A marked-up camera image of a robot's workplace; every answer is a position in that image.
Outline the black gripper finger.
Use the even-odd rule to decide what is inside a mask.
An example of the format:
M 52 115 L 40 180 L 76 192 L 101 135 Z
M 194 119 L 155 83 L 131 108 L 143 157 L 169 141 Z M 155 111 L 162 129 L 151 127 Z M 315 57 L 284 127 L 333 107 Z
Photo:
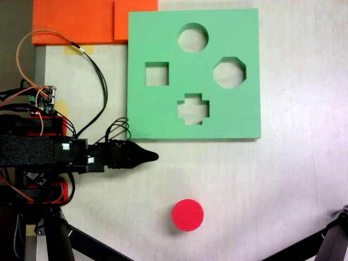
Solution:
M 157 153 L 148 151 L 132 141 L 127 141 L 124 144 L 124 168 L 134 168 L 158 159 Z

